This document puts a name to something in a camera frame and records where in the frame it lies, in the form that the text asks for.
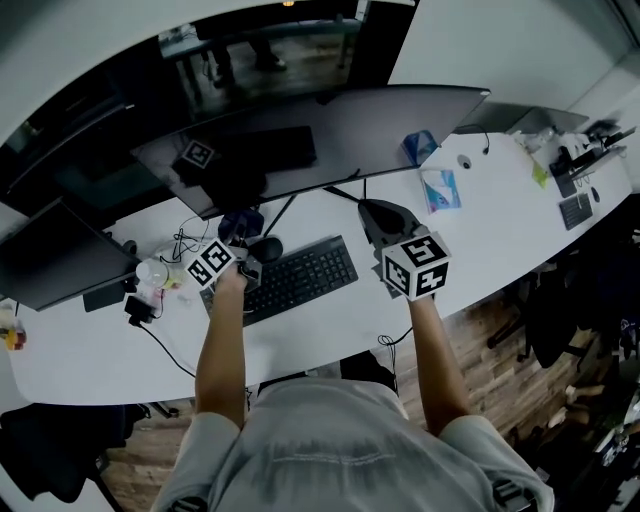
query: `computer monitor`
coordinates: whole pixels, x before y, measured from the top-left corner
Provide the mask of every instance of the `computer monitor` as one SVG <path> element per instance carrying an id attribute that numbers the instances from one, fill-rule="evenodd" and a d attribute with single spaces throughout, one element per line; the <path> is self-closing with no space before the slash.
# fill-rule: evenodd
<path id="1" fill-rule="evenodd" d="M 441 144 L 489 94 L 486 89 L 431 85 L 306 94 L 220 116 L 141 146 L 133 154 L 197 215 L 208 219 L 299 192 L 415 168 L 402 148 L 405 137 L 428 130 Z M 256 134 L 283 129 L 310 133 L 312 140 L 305 146 L 314 154 L 298 168 L 263 168 L 251 141 Z M 237 147 L 243 136 L 244 159 L 218 165 L 220 140 L 233 139 Z M 289 139 L 280 139 L 286 151 Z M 299 145 L 290 146 L 290 151 L 296 153 Z M 185 156 L 195 173 L 185 172 Z"/>
<path id="2" fill-rule="evenodd" d="M 42 311 L 132 277 L 137 264 L 58 200 L 0 243 L 0 293 Z"/>

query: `gray t-shirt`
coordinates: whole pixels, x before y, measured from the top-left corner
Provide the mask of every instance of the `gray t-shirt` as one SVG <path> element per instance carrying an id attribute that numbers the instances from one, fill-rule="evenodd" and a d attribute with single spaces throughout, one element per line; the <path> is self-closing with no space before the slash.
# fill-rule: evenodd
<path id="1" fill-rule="evenodd" d="M 553 510 L 551 489 L 486 419 L 458 418 L 436 438 L 385 386 L 302 378 L 264 390 L 242 430 L 198 414 L 152 510 L 493 511 L 503 479 Z"/>

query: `power adapter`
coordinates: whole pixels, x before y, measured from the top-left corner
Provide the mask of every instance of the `power adapter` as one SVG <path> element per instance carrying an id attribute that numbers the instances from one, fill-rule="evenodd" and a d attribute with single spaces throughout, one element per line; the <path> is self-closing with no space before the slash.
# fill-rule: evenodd
<path id="1" fill-rule="evenodd" d="M 130 295 L 127 299 L 127 303 L 124 305 L 124 312 L 131 315 L 129 323 L 136 327 L 140 326 L 140 322 L 150 324 L 154 318 L 153 308 L 133 295 Z"/>

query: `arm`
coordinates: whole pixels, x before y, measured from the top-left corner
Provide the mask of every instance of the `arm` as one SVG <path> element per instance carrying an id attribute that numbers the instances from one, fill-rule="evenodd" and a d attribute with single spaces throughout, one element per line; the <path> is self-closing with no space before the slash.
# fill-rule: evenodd
<path id="1" fill-rule="evenodd" d="M 215 412 L 244 424 L 242 315 L 247 281 L 236 265 L 216 283 L 209 330 L 196 370 L 196 413 Z"/>
<path id="2" fill-rule="evenodd" d="M 435 436 L 454 419 L 471 414 L 469 393 L 431 297 L 409 303 L 418 360 L 422 407 Z"/>

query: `black keyboard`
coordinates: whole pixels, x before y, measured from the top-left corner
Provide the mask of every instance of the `black keyboard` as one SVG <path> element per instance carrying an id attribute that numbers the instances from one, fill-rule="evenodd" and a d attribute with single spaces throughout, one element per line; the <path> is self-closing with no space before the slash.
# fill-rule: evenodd
<path id="1" fill-rule="evenodd" d="M 593 216 L 589 194 L 577 194 L 562 201 L 559 206 L 567 231 Z"/>
<path id="2" fill-rule="evenodd" d="M 244 325 L 293 309 L 358 280 L 341 236 L 288 254 L 262 267 L 262 284 L 244 301 Z M 201 292 L 211 312 L 213 292 Z"/>

